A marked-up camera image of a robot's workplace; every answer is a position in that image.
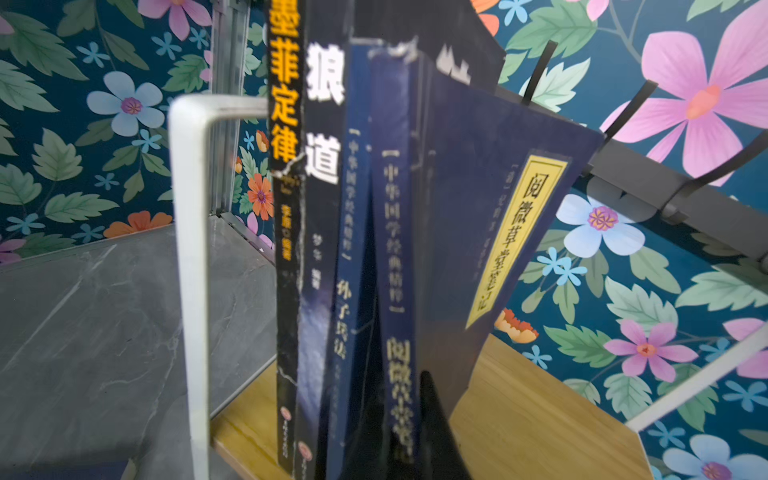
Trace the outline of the black book red spine text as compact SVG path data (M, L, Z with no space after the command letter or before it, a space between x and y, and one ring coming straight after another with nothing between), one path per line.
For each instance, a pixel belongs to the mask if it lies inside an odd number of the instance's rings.
M351 1L310 1L306 5L297 479L322 479L326 472L326 367L339 241L346 48L354 23Z

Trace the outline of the white metal wooden book shelf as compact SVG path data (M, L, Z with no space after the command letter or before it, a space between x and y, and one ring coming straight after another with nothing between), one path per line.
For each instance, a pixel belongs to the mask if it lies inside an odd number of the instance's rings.
M268 113L265 98L235 98L233 115L240 120L264 119ZM168 113L194 479L210 479L208 152L210 129L218 118L213 94L182 95L172 103ZM669 399L656 402L649 410L629 420L627 428L637 433L649 427L766 347L767 325L747 337L742 345L726 353L721 361L706 367L701 374L683 383L680 392L672 393Z

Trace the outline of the grey hook rail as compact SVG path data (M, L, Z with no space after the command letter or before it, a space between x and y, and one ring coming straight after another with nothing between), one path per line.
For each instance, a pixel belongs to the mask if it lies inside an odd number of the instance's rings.
M670 225L681 223L755 261L767 270L767 215L725 196L710 184L767 149L767 132L713 171L690 178L615 140L615 135L649 101L657 84L647 80L608 127L602 147L583 169L610 186L651 206Z

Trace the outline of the black Murphy's law book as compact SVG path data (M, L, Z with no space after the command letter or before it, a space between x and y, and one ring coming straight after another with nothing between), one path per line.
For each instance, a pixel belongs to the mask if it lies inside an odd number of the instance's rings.
M269 168L275 201L277 272L278 464L294 477L298 364L300 199L296 172L302 147L305 3L272 0L266 7Z

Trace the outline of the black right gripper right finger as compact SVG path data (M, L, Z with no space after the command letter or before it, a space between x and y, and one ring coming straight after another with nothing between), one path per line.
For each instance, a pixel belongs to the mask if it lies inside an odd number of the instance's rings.
M471 480L428 371L420 374L420 395L422 421L418 479Z

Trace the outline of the navy book Sunzi label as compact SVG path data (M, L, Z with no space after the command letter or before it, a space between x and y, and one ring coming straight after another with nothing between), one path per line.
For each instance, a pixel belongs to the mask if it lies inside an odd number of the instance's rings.
M347 52L340 244L332 331L326 477L339 479L381 366L376 313L369 54L384 42L353 38Z

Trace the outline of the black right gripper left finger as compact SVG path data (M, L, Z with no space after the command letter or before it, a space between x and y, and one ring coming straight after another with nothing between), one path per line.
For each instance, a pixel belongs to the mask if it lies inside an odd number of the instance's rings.
M387 477L389 436L383 408L368 408L354 438L340 479L385 479Z

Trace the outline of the navy book Yuewei label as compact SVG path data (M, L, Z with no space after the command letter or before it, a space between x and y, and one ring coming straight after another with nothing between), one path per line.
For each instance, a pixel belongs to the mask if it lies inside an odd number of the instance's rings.
M410 463L421 374L451 412L604 135L458 82L416 50L382 48L369 65L385 422Z

